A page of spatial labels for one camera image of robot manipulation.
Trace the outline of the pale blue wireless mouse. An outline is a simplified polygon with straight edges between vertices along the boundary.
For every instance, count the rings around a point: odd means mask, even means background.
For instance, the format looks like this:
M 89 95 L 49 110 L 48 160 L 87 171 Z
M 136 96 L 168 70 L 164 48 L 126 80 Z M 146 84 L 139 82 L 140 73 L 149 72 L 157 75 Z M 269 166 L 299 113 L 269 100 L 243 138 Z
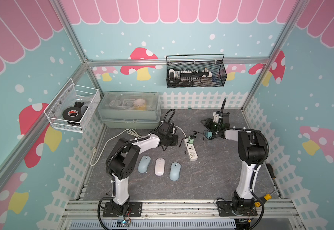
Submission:
M 172 181 L 177 181 L 180 177 L 181 164 L 172 163 L 170 168 L 169 178 Z

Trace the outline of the light blue wireless mouse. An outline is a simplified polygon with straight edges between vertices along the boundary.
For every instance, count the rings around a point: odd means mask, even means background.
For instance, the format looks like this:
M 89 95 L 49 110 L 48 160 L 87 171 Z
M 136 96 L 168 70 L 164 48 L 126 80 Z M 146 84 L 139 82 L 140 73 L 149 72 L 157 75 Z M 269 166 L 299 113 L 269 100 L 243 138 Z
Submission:
M 143 156 L 138 165 L 139 173 L 146 173 L 151 162 L 151 158 L 149 156 Z

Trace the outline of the teal USB charger plug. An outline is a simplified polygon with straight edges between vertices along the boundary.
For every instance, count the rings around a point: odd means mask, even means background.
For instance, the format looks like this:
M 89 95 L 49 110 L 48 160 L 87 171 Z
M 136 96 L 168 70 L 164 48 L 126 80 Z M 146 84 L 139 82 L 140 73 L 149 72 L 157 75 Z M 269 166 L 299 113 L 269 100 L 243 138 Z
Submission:
M 206 136 L 206 138 L 211 139 L 212 136 L 213 136 L 213 133 L 212 132 L 207 132 L 205 136 Z

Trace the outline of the green USB charger plug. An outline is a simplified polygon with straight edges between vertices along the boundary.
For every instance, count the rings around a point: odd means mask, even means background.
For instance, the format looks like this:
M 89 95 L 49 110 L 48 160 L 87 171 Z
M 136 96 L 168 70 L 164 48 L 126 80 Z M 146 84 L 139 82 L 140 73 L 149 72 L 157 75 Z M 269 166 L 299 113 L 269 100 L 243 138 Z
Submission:
M 193 144 L 194 143 L 194 138 L 189 137 L 188 138 L 188 144 Z

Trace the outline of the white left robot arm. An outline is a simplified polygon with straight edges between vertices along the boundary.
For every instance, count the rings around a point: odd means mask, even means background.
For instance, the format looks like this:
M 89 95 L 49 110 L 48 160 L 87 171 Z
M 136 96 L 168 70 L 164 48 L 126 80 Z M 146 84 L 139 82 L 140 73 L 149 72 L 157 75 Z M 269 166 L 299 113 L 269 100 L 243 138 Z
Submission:
M 160 146 L 177 146 L 178 135 L 175 133 L 174 123 L 162 122 L 145 136 L 117 141 L 106 160 L 106 173 L 112 184 L 112 196 L 108 200 L 116 215 L 124 216 L 129 211 L 128 180 L 139 154 Z

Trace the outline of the white pink wireless mouse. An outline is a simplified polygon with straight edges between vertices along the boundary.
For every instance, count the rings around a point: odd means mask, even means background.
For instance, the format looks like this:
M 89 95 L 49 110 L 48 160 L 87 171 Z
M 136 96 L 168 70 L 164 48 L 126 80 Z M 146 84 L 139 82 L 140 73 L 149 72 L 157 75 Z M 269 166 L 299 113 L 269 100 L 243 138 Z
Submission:
M 162 176 L 164 174 L 164 171 L 165 171 L 165 159 L 163 158 L 156 159 L 155 175 Z

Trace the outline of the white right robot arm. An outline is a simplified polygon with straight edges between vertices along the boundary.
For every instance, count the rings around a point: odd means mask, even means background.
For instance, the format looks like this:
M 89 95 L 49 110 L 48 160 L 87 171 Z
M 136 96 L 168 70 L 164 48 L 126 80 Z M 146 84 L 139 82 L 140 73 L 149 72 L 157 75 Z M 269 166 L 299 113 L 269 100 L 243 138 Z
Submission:
M 250 213 L 254 210 L 256 202 L 264 202 L 255 195 L 255 184 L 257 174 L 269 154 L 267 139 L 258 130 L 230 127 L 229 113 L 223 111 L 214 112 L 213 118 L 201 120 L 201 123 L 206 128 L 203 132 L 206 139 L 223 138 L 237 142 L 242 166 L 239 184 L 228 209 L 237 216 Z

